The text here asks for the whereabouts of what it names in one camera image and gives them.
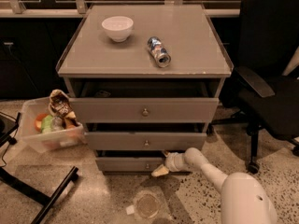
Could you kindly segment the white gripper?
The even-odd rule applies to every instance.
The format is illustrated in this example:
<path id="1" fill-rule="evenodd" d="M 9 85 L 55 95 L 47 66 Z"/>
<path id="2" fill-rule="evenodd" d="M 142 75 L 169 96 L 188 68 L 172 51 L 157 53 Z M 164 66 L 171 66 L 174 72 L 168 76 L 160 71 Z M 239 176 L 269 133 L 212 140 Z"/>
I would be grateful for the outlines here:
<path id="1" fill-rule="evenodd" d="M 167 150 L 163 150 L 162 153 L 166 157 L 165 166 L 161 164 L 158 166 L 151 175 L 153 177 L 159 177 L 162 175 L 167 175 L 169 171 L 171 172 L 180 172 L 187 169 L 187 164 L 184 159 L 183 153 L 172 152 L 170 153 Z"/>

